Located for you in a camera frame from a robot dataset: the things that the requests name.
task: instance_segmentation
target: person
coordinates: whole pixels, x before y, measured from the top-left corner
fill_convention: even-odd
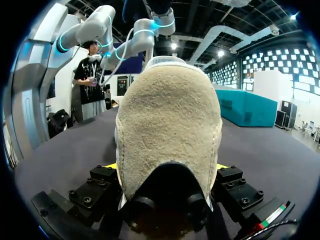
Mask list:
[[[119,107],[119,104],[115,100],[111,100],[111,105],[113,108]]]
[[[88,41],[83,47],[89,51],[88,57],[81,60],[74,74],[74,83],[80,86],[82,120],[89,119],[106,110],[105,94],[98,84],[102,74],[101,56],[95,41]]]

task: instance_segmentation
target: white wall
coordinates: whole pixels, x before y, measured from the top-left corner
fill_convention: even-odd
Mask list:
[[[55,97],[47,99],[46,105],[51,105],[46,109],[46,114],[56,113],[57,111],[64,109],[68,114],[71,111],[71,93],[72,82],[74,78],[73,70],[79,65],[79,62],[86,58],[88,50],[75,46],[72,60],[65,65],[55,76]]]
[[[293,82],[278,70],[261,71],[254,73],[253,93],[278,102],[278,110],[281,109],[281,101],[288,101],[297,106],[295,125],[302,127],[302,121],[314,122],[320,125],[320,96],[300,91],[293,94]]]
[[[314,122],[314,126],[320,126],[320,96],[309,93],[310,97],[305,99],[293,98],[291,100],[297,106],[297,114],[295,118],[295,125],[302,127],[302,121],[310,123]]]
[[[290,80],[278,70],[254,72],[253,93],[278,102],[278,110],[281,101],[290,102],[293,96]]]

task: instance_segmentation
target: ceiling light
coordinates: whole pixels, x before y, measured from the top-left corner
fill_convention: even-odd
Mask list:
[[[177,44],[175,42],[171,43],[171,49],[175,50],[177,48]]]
[[[290,19],[291,19],[291,20],[296,20],[296,19],[297,19],[296,16],[297,16],[297,14],[291,15],[291,16],[290,16]]]
[[[222,50],[218,51],[218,57],[219,58],[222,57],[223,55],[225,55],[224,51],[222,51]]]

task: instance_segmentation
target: sign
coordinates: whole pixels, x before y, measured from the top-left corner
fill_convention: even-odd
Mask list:
[[[248,72],[248,73],[245,74],[245,77],[246,77],[246,78],[253,78],[253,77],[254,77],[254,74],[251,73],[251,72]]]

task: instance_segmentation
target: headphones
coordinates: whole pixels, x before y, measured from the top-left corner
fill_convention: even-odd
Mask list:
[[[102,59],[102,56],[100,54],[94,54],[92,56],[88,55],[89,63],[93,63],[94,61],[100,62]]]

